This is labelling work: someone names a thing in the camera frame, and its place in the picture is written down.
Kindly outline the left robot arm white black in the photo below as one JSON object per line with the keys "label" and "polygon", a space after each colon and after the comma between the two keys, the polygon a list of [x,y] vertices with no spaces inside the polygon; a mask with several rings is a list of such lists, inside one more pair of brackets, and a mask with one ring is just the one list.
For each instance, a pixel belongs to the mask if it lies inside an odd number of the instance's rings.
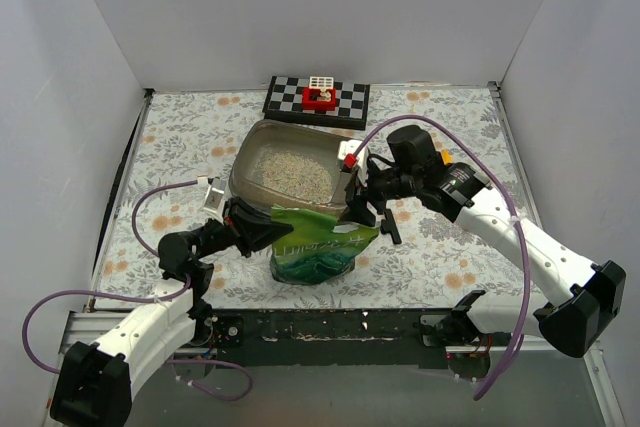
{"label": "left robot arm white black", "polygon": [[204,300],[214,267],[204,258],[235,247],[245,257],[290,234],[238,197],[203,226],[161,238],[162,278],[151,297],[90,344],[74,343],[64,356],[50,406],[66,426],[122,426],[146,381],[185,344],[205,345],[213,333]]}

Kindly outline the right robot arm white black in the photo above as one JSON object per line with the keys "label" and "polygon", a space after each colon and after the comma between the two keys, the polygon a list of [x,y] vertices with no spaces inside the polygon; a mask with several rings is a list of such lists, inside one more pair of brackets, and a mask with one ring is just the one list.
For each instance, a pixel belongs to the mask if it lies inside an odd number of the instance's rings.
{"label": "right robot arm white black", "polygon": [[471,345],[490,334],[531,335],[569,357],[582,357],[619,313],[624,269],[613,261],[597,264],[520,217],[495,180],[446,158],[419,126],[394,130],[387,144],[393,158],[379,168],[380,157],[363,142],[340,143],[337,159],[346,202],[340,222],[380,222],[384,232],[393,233],[387,202],[414,197],[477,236],[525,276],[521,302],[493,300],[484,290],[474,290],[443,317],[425,321],[425,339],[435,345]]}

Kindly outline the green litter bag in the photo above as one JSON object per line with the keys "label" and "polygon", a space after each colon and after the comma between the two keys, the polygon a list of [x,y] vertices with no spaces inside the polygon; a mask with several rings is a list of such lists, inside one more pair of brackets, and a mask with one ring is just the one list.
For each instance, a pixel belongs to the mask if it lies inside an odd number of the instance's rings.
{"label": "green litter bag", "polygon": [[290,285],[318,285],[350,273],[380,233],[377,226],[339,224],[336,217],[309,209],[274,206],[271,217],[293,227],[272,244],[270,258],[274,280]]}

